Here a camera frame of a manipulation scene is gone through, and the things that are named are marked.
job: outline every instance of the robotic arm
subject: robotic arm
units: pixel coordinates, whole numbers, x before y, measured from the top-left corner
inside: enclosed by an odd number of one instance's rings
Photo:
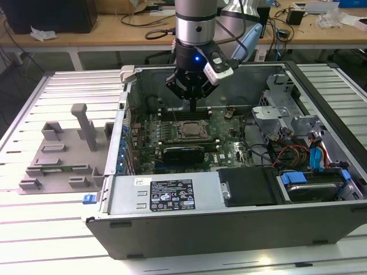
[[[245,34],[242,1],[232,0],[229,4],[234,7],[237,2],[241,7],[239,16],[243,19],[242,33],[220,43],[238,41]],[[213,40],[217,25],[216,0],[176,0],[175,6],[177,67],[174,74],[166,79],[166,86],[180,99],[190,100],[190,110],[195,111],[197,100],[209,96],[222,79],[233,75],[239,62],[227,59]],[[233,20],[237,20],[238,15],[234,15]]]

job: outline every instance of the floor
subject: floor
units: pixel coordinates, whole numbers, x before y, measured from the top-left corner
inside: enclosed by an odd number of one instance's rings
[[[315,63],[319,50],[294,50],[284,56],[284,60],[293,60],[298,64]],[[154,52],[121,52],[124,64],[144,64],[145,56]],[[327,61],[328,51],[322,62]],[[86,70],[119,69],[114,52],[82,53],[81,58]],[[73,70],[72,62],[67,53],[36,53],[33,59],[46,71]],[[270,54],[268,61],[275,60],[275,55]],[[10,65],[0,75],[0,137],[6,132],[8,126],[14,120],[26,99],[36,87],[42,72],[32,63],[27,56],[24,64],[16,67]],[[367,90],[367,66],[362,64],[363,57],[351,50],[340,50],[334,56],[337,63],[356,83]],[[167,56],[150,60],[150,64],[165,64]]]

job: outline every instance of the desk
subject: desk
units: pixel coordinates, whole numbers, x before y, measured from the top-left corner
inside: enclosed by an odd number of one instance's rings
[[[278,10],[289,7],[292,0],[281,0],[279,8],[272,8],[271,15]],[[351,15],[366,16],[367,9],[341,9]],[[131,23],[143,24],[162,18],[161,16],[150,16],[149,14],[135,15],[131,18]],[[165,28],[174,26],[174,18],[169,18],[169,24]],[[367,33],[362,32],[352,26],[341,28],[321,29],[315,24],[316,16],[308,15],[302,20],[300,26],[294,26],[295,35],[293,40],[287,45],[287,49],[359,49],[367,48]],[[0,22],[0,33],[3,33],[2,22]],[[167,36],[159,40],[145,40],[144,35],[152,29],[137,28],[122,25],[115,15],[99,15],[97,23],[88,34],[60,33],[55,40],[40,42],[35,41],[30,35],[15,35],[16,42],[27,52],[67,52],[73,62],[75,70],[83,70],[82,62],[79,58],[80,52],[117,52],[130,50],[170,50],[172,37]],[[256,61],[264,61],[267,50],[272,42],[272,32],[268,27],[264,38],[259,40],[256,49]],[[20,50],[14,45],[11,39],[5,34],[0,38],[0,45],[7,52],[18,53]]]
[[[281,7],[273,7],[270,11],[271,16],[290,6],[293,0],[279,1]],[[314,0],[305,0],[303,2],[314,2]],[[367,17],[366,9],[341,9],[341,11],[350,15]],[[287,44],[287,49],[364,49],[367,47],[367,32],[362,32],[356,27],[343,25],[343,27],[335,27],[321,29],[317,26],[316,19],[318,15],[307,15],[302,19],[299,26],[294,28],[294,37]],[[286,20],[286,14],[281,15],[279,19]],[[276,22],[276,26],[282,29],[290,29],[287,25]],[[264,38],[259,41],[255,61],[264,61],[267,50],[270,48],[273,34],[270,27],[266,28]]]

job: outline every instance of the power supply label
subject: power supply label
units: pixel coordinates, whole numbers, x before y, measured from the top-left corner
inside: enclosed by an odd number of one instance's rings
[[[150,183],[150,210],[175,211],[195,209],[193,181],[164,180]]]

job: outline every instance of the motherboard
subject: motherboard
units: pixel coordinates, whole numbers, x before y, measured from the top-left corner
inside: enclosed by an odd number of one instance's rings
[[[131,125],[135,174],[209,172],[254,166],[234,110],[139,115]]]

